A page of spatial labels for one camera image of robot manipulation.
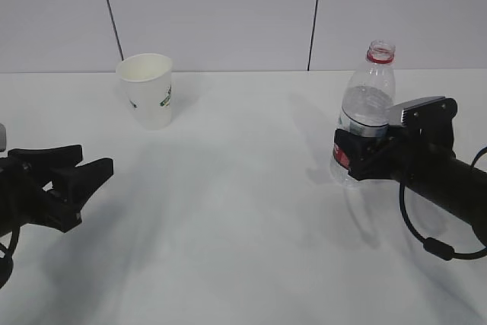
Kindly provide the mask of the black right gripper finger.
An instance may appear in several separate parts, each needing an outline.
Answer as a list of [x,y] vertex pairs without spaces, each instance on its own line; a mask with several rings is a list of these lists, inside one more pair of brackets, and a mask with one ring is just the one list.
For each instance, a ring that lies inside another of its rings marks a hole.
[[337,129],[333,157],[354,180],[383,180],[384,172],[377,159],[383,142],[384,137],[365,137]]

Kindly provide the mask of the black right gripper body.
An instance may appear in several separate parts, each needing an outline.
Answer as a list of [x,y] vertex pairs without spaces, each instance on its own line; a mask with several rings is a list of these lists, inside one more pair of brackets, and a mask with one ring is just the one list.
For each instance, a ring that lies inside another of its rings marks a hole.
[[453,118],[457,111],[457,102],[446,97],[439,110],[441,115],[431,124],[415,129],[389,126],[387,141],[377,154],[384,180],[400,178],[416,162],[453,156]]

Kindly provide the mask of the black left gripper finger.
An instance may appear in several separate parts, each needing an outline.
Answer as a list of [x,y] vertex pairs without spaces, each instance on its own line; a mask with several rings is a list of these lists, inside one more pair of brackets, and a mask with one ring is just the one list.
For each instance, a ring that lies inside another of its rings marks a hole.
[[112,176],[114,163],[111,158],[101,158],[75,167],[53,169],[52,188],[49,193],[56,197],[76,218],[88,200]]
[[27,163],[32,169],[75,167],[83,161],[81,145],[68,145],[49,149],[12,149],[8,157]]

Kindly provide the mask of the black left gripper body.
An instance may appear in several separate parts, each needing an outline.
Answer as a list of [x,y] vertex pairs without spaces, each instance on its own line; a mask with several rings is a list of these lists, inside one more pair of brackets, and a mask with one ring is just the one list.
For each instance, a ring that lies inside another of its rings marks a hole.
[[81,209],[55,183],[55,170],[35,169],[16,158],[1,159],[1,236],[24,225],[38,225],[66,233],[81,224]]

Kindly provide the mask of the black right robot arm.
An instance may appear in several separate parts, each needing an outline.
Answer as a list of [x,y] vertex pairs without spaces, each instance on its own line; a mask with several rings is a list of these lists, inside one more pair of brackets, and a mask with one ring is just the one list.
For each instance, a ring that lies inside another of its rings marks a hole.
[[453,118],[457,102],[423,97],[392,106],[384,135],[337,129],[334,158],[350,177],[395,180],[471,226],[486,242],[486,173],[456,158]]

